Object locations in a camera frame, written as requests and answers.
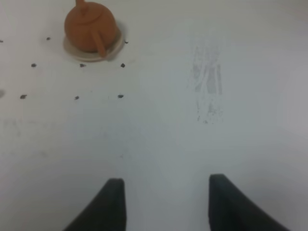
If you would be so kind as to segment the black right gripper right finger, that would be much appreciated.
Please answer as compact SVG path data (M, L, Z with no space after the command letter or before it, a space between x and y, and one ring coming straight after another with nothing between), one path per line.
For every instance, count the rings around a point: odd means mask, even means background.
M209 226L212 231L286 231L225 175L209 177Z

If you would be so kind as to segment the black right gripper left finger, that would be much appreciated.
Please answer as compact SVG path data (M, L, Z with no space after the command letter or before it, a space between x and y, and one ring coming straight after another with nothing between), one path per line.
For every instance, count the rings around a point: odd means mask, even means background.
M66 231L125 231L127 210L125 182L109 179Z

